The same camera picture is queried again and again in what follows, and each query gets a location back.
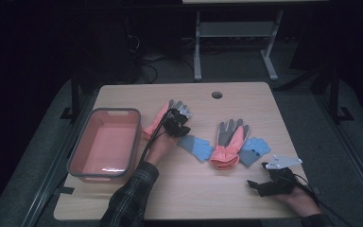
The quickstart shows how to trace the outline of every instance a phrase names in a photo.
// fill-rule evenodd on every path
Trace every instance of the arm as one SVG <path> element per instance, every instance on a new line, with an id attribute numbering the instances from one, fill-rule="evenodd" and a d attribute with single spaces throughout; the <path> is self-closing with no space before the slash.
<path id="1" fill-rule="evenodd" d="M 156 166 L 179 140 L 169 136 L 163 128 L 158 134 L 145 161 L 136 168 L 125 185 L 112 195 L 100 226 L 143 225 L 148 196 L 159 176 Z"/>
<path id="2" fill-rule="evenodd" d="M 332 227 L 332 221 L 324 215 L 317 204 L 302 189 L 295 187 L 286 195 L 273 196 L 277 201 L 287 204 L 296 214 L 302 217 L 302 227 Z"/>

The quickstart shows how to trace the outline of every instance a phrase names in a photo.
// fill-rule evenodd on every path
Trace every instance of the light blue glove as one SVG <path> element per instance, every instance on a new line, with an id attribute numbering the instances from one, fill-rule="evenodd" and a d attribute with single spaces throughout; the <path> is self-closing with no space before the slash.
<path id="1" fill-rule="evenodd" d="M 194 154 L 201 162 L 208 160 L 214 150 L 209 145 L 208 140 L 203 140 L 193 135 L 185 135 L 182 137 L 178 146 Z"/>
<path id="2" fill-rule="evenodd" d="M 240 157 L 240 162 L 248 167 L 269 152 L 270 147 L 264 139 L 252 137 L 252 139 L 249 138 L 246 140 L 240 152 L 238 152 L 238 156 Z"/>

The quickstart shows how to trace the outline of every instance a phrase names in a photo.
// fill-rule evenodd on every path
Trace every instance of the glove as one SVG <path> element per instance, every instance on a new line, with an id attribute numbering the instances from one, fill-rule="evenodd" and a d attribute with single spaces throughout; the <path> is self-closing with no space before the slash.
<path id="1" fill-rule="evenodd" d="M 244 144 L 249 126 L 243 127 L 243 120 L 238 119 L 236 124 L 231 119 L 228 125 L 219 124 L 217 145 L 209 159 L 209 163 L 218 169 L 229 169 L 239 161 L 238 151 Z"/>
<path id="2" fill-rule="evenodd" d="M 270 152 L 270 147 L 264 139 L 258 139 L 252 137 L 252 139 L 247 139 L 241 148 L 238 156 L 240 157 L 240 162 L 246 166 L 251 166 L 255 161 L 261 158 L 264 154 Z"/>
<path id="3" fill-rule="evenodd" d="M 201 162 L 208 160 L 214 150 L 209 145 L 208 140 L 203 140 L 193 135 L 185 135 L 182 137 L 178 146 L 194 154 Z"/>
<path id="4" fill-rule="evenodd" d="M 183 105 L 183 103 L 181 101 L 179 101 L 175 104 L 175 101 L 173 99 L 170 99 L 168 102 L 166 102 L 164 104 L 164 106 L 161 108 L 161 110 L 156 114 L 155 119 L 152 122 L 152 124 L 144 129 L 144 138 L 146 140 L 149 140 L 151 138 L 152 133 L 158 127 L 159 123 L 161 122 L 162 117 L 171 108 L 177 109 L 181 114 L 186 115 L 187 117 L 192 116 L 192 114 L 188 111 L 187 106 Z"/>

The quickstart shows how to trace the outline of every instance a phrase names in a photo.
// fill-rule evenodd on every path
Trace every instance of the pink plastic tray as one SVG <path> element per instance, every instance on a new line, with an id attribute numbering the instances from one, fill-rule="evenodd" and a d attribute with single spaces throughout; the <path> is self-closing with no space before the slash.
<path id="1" fill-rule="evenodd" d="M 93 110 L 73 149 L 68 172 L 83 181 L 124 182 L 134 170 L 140 121 L 135 109 Z"/>

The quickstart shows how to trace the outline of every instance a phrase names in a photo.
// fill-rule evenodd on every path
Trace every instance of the wooden table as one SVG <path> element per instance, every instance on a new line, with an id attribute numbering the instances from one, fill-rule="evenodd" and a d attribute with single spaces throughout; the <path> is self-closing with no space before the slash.
<path id="1" fill-rule="evenodd" d="M 213 92 L 223 97 L 215 99 Z M 149 196 L 146 219 L 228 219 L 291 218 L 295 215 L 270 198 L 261 198 L 249 188 L 247 179 L 258 183 L 269 181 L 261 167 L 273 154 L 297 157 L 274 97 L 264 82 L 189 83 L 104 86 L 95 108 L 136 108 L 142 115 L 142 127 L 152 121 L 169 100 L 181 100 L 193 116 L 186 126 L 190 134 L 216 145 L 218 124 L 242 118 L 251 126 L 250 137 L 264 138 L 271 153 L 250 167 L 238 164 L 230 170 L 217 170 L 201 163 L 182 148 L 175 148 L 159 165 L 160 177 Z M 139 159 L 147 141 L 139 147 Z M 302 166 L 294 173 L 305 177 Z M 100 219 L 112 193 L 120 184 L 84 183 L 68 175 L 66 187 L 75 188 L 72 195 L 61 194 L 54 217 L 60 220 Z"/>

